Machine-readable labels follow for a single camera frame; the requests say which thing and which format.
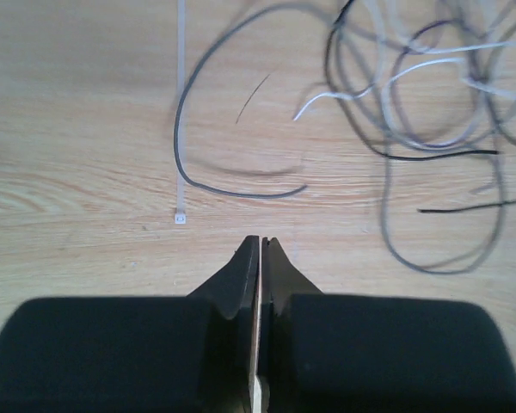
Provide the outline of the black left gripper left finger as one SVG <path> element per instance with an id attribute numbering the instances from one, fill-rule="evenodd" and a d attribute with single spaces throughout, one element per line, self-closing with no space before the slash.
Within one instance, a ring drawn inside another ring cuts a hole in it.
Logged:
<path id="1" fill-rule="evenodd" d="M 260 239 L 247 236 L 232 258 L 214 275 L 194 289 L 192 299 L 211 303 L 225 319 L 235 318 L 252 307 L 260 261 Z"/>

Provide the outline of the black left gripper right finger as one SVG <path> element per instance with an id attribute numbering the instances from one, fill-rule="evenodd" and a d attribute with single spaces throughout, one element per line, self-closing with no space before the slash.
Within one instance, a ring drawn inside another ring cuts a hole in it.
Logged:
<path id="1" fill-rule="evenodd" d="M 270 305 L 275 316 L 288 306 L 292 295 L 323 293 L 292 264 L 276 237 L 262 239 L 261 285 L 262 302 Z"/>

